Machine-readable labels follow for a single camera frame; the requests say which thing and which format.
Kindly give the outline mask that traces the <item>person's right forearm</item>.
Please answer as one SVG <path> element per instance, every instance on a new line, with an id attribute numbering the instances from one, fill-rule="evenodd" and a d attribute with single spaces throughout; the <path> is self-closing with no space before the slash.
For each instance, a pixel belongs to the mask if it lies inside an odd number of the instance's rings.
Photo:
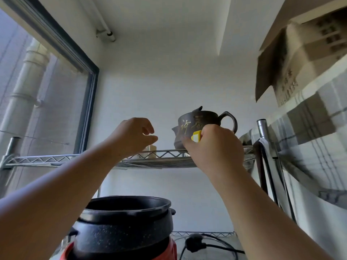
<path id="1" fill-rule="evenodd" d="M 248 260 L 334 260 L 244 170 L 211 180 Z"/>

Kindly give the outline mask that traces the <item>white ceiling pipe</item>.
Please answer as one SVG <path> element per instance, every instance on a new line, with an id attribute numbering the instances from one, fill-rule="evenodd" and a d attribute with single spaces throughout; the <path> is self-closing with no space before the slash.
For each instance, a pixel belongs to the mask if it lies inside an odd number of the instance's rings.
<path id="1" fill-rule="evenodd" d="M 101 12 L 93 0 L 78 0 L 89 21 L 95 28 L 95 35 L 102 42 L 115 42 L 116 37 L 106 24 Z"/>

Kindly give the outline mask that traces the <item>dark window frame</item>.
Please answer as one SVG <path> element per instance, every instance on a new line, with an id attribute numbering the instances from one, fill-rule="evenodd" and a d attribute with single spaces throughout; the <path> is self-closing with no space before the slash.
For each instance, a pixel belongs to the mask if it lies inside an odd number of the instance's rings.
<path id="1" fill-rule="evenodd" d="M 33 38 L 50 52 L 18 155 L 76 154 L 87 144 L 98 67 L 41 0 L 0 0 L 0 123 Z"/>

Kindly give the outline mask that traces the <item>brown cardboard box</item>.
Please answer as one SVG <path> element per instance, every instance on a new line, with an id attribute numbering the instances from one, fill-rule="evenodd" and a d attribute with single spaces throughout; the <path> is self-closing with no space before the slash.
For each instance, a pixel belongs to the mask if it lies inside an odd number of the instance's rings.
<path id="1" fill-rule="evenodd" d="M 285 0 L 258 56 L 255 101 L 278 106 L 347 55 L 347 0 Z"/>

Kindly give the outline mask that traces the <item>person's left hand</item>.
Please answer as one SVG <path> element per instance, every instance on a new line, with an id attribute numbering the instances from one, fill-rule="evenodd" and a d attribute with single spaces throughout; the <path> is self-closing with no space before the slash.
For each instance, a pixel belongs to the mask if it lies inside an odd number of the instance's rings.
<path id="1" fill-rule="evenodd" d="M 141 153 L 137 148 L 140 135 L 154 135 L 154 128 L 147 118 L 130 118 L 122 121 L 106 139 L 108 149 L 117 161 Z"/>

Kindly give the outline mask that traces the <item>black speckled cooking pot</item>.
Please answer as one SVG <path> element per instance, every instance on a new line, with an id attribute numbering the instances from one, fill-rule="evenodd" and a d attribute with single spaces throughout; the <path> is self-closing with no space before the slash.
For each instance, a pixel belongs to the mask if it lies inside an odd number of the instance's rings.
<path id="1" fill-rule="evenodd" d="M 117 253 L 154 245 L 173 231 L 171 201 L 154 196 L 93 198 L 72 226 L 80 252 Z"/>

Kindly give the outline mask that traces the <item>grey white checked cloth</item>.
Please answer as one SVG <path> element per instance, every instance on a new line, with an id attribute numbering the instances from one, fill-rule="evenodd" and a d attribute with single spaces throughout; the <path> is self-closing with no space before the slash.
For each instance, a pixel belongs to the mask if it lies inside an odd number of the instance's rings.
<path id="1" fill-rule="evenodd" d="M 347 260 L 347 64 L 334 66 L 270 118 L 296 223 Z"/>

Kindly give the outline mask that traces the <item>small white cup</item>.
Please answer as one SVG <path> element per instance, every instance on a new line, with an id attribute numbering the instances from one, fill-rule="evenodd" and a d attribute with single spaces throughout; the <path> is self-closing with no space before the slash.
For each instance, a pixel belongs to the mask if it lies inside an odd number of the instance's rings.
<path id="1" fill-rule="evenodd" d="M 156 151 L 157 147 L 155 145 L 149 145 L 141 153 L 138 154 L 138 157 L 141 159 L 157 158 Z"/>

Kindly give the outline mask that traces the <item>dark brown inscribed teapot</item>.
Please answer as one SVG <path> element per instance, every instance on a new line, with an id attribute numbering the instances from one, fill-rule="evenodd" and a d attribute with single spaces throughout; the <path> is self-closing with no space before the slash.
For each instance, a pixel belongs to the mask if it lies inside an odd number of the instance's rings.
<path id="1" fill-rule="evenodd" d="M 234 133 L 237 132 L 238 123 L 231 113 L 225 111 L 221 115 L 218 115 L 212 111 L 202 110 L 202 108 L 203 107 L 201 106 L 192 112 L 180 116 L 178 119 L 178 125 L 172 128 L 172 131 L 175 133 L 174 147 L 179 152 L 182 152 L 184 149 L 181 141 L 183 137 L 191 137 L 193 139 L 194 136 L 197 135 L 197 132 L 201 131 L 205 125 L 215 124 L 220 126 L 222 119 L 225 117 L 232 119 L 232 131 Z"/>

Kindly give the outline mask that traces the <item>person's left forearm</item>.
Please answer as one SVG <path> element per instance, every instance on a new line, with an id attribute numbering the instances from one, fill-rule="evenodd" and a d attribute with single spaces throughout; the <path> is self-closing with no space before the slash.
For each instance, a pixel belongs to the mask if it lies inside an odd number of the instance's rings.
<path id="1" fill-rule="evenodd" d="M 127 154 L 103 142 L 0 199 L 0 260 L 49 260 L 106 175 Z"/>

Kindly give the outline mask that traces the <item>red cooker base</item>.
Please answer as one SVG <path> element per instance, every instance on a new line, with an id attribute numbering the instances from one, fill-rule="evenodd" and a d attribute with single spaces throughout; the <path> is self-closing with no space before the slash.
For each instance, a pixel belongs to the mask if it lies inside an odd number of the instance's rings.
<path id="1" fill-rule="evenodd" d="M 72 242 L 63 251 L 59 260 L 177 260 L 177 245 L 169 236 L 141 249 L 117 253 L 88 253 L 78 251 L 75 242 Z"/>

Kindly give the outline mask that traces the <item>grey drain pipe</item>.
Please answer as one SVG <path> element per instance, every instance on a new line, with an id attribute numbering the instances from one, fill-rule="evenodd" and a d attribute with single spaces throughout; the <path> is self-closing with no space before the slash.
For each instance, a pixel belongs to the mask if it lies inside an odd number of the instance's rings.
<path id="1" fill-rule="evenodd" d="M 11 137 L 25 136 L 49 61 L 49 50 L 33 38 L 0 123 L 0 153 L 5 152 Z"/>

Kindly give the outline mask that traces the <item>person's right hand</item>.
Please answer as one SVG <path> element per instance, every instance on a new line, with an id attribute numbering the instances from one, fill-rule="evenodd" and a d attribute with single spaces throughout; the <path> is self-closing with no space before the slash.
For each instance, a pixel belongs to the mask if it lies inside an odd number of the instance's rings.
<path id="1" fill-rule="evenodd" d="M 245 171 L 241 141 L 231 130 L 215 124 L 203 127 L 201 141 L 189 154 L 212 183 Z"/>

